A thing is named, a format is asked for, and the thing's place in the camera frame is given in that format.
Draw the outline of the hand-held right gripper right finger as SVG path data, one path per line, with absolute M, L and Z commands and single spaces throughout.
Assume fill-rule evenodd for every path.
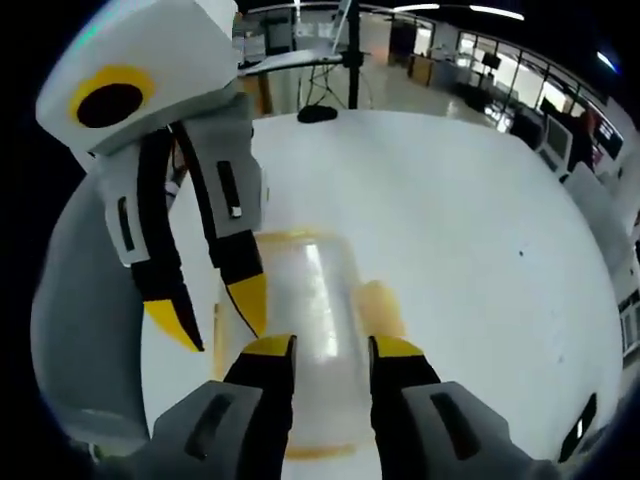
M 368 340 L 371 426 L 385 479 L 558 479 L 510 438 L 508 422 L 400 337 Z

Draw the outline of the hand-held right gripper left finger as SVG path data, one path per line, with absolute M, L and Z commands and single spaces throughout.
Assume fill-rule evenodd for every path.
M 248 344 L 156 421 L 151 479 L 279 479 L 293 423 L 296 336 Z

